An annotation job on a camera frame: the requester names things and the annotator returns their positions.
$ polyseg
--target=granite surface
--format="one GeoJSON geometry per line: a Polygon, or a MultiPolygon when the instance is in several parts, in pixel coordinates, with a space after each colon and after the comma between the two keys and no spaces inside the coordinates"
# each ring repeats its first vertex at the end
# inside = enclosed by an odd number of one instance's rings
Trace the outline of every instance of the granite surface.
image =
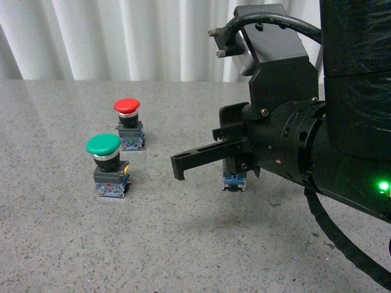
{"type": "MultiPolygon", "coordinates": [[[[386,292],[331,244],[303,188],[266,171],[221,191],[215,162],[174,179],[170,155],[213,143],[247,84],[0,81],[1,292],[386,292]],[[94,192],[89,138],[139,99],[145,150],[121,153],[124,199],[94,192]]],[[[391,269],[391,226],[328,198],[331,217],[391,269]]]]}

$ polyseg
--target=green push button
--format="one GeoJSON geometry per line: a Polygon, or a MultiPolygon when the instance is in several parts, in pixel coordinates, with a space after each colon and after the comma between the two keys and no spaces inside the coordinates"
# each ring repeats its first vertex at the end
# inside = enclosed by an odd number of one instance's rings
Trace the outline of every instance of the green push button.
{"type": "Polygon", "coordinates": [[[103,133],[92,137],[86,145],[86,150],[90,154],[97,156],[107,156],[112,154],[121,145],[121,139],[111,133],[103,133]]]}

